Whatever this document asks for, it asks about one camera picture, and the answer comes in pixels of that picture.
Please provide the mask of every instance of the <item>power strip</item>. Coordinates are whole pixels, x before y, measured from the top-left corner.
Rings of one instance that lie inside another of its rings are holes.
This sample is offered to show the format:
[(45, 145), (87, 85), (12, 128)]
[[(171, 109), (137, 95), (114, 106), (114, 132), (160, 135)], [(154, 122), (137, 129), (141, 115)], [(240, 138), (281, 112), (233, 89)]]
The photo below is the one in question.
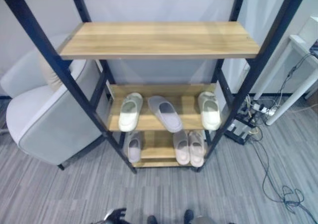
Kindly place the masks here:
[(252, 108), (255, 110), (255, 111), (259, 111), (263, 114), (266, 114), (266, 115), (269, 115), (269, 116), (273, 116), (275, 114), (275, 111), (276, 111), (276, 108), (271, 108), (271, 109), (268, 109), (266, 107), (263, 106), (263, 108), (260, 110), (260, 105), (258, 104), (253, 104), (252, 105)]

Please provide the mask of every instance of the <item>white slipper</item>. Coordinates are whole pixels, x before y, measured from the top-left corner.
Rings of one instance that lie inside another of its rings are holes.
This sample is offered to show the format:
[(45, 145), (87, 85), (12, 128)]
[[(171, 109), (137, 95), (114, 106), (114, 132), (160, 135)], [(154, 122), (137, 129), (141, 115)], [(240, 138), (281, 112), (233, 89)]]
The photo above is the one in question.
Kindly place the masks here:
[(198, 97), (201, 120), (204, 129), (215, 131), (221, 125), (221, 117), (218, 101), (214, 93), (202, 92)]
[(131, 163), (136, 163), (140, 160), (143, 136), (140, 131), (130, 132), (126, 136), (126, 147), (128, 160)]
[(186, 165), (190, 162), (188, 136), (184, 130), (173, 134), (173, 146), (175, 158), (181, 165)]
[(195, 132), (191, 131), (188, 135), (189, 139), (189, 150), (190, 150), (190, 163), (194, 167), (201, 167), (204, 163), (205, 155), (205, 143), (202, 136)]
[(149, 109), (157, 116), (163, 126), (171, 133), (182, 130), (182, 121), (173, 105), (162, 96), (148, 98)]
[(133, 131), (138, 123), (143, 97), (136, 92), (126, 96), (121, 105), (118, 127), (123, 132)]

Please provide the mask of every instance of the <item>person's foot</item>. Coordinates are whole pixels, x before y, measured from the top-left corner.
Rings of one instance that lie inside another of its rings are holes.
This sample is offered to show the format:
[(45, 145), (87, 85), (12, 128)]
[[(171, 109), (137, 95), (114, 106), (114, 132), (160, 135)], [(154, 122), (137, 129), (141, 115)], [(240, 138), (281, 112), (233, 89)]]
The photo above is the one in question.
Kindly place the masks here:
[(149, 216), (147, 218), (147, 224), (158, 224), (157, 223), (157, 219), (155, 218), (155, 216)]
[(184, 213), (184, 224), (189, 224), (190, 221), (194, 219), (194, 213), (192, 210), (188, 209)]

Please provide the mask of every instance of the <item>gray carpet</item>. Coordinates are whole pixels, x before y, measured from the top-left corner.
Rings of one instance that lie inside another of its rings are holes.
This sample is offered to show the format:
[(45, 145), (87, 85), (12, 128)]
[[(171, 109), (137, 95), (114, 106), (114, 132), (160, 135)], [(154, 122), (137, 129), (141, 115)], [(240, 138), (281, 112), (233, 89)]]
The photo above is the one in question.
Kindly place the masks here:
[[(0, 101), (1, 108), (5, 102)], [(298, 101), (291, 110), (306, 107)], [(4, 112), (0, 111), (0, 121)], [(312, 110), (285, 113), (262, 126), (270, 156), (270, 175), (299, 188), (303, 205), (318, 219), (318, 116)], [(74, 157), (65, 171), (20, 151), (9, 134), (0, 136), (1, 224), (89, 224), (111, 208), (127, 207), (126, 220), (181, 224), (188, 208), (226, 224), (311, 224), (269, 201), (261, 189), (264, 171), (252, 145), (223, 137), (201, 173), (190, 168), (148, 168), (131, 173), (110, 145), (103, 143)], [(266, 190), (273, 198), (273, 191)]]

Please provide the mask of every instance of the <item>wooden shelf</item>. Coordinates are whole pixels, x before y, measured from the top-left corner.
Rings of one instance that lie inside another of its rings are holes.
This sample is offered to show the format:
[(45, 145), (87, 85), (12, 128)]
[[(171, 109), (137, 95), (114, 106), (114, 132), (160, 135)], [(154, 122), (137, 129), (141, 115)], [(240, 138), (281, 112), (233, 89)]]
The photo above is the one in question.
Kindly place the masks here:
[(143, 132), (144, 141), (141, 160), (134, 167), (175, 167), (183, 166), (175, 159), (173, 134), (168, 131)]
[(172, 103), (180, 116), (185, 130), (202, 130), (201, 115), (197, 105), (197, 96), (203, 91), (214, 91), (214, 84), (186, 85), (112, 85), (115, 99), (111, 107), (108, 121), (105, 122), (111, 131), (119, 131), (118, 119), (125, 96), (131, 92), (139, 92), (144, 103), (139, 115), (136, 130), (166, 131), (162, 123), (149, 110), (147, 98), (153, 95), (164, 96)]
[(88, 22), (59, 47), (63, 59), (255, 58), (238, 22)]

